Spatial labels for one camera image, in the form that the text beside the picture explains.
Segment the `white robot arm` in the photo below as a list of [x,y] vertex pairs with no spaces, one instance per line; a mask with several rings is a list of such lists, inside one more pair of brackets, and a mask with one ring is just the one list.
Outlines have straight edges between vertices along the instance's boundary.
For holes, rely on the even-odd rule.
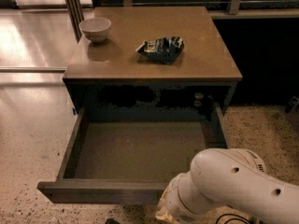
[[209,148],[196,154],[190,170],[170,181],[155,217],[190,224],[225,205],[266,224],[299,224],[299,187],[269,175],[263,160],[243,148]]

